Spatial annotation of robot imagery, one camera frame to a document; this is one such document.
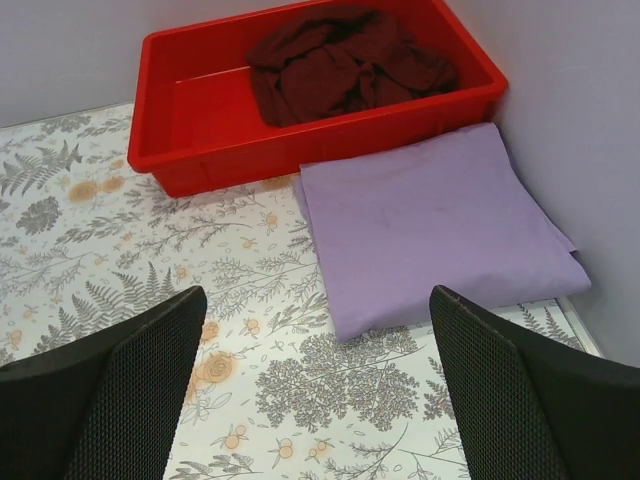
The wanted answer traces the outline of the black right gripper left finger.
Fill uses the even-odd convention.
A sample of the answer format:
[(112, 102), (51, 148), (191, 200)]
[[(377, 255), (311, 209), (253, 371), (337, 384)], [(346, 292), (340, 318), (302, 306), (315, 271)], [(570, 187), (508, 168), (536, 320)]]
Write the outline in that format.
[(207, 310), (191, 287), (1, 369), (4, 479), (160, 479)]

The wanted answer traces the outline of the dark red t shirt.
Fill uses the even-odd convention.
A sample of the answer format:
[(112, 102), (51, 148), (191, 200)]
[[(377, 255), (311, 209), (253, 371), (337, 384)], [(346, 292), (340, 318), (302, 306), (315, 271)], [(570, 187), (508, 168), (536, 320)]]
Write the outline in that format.
[(246, 56), (265, 123), (288, 127), (450, 93), (459, 75), (394, 16), (330, 4), (305, 10)]

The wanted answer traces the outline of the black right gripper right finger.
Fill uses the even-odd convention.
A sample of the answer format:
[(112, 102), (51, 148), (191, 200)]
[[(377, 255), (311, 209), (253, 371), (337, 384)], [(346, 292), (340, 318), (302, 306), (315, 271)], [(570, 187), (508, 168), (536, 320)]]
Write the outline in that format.
[(429, 311), (473, 479), (636, 479), (639, 370), (505, 320), (445, 286)]

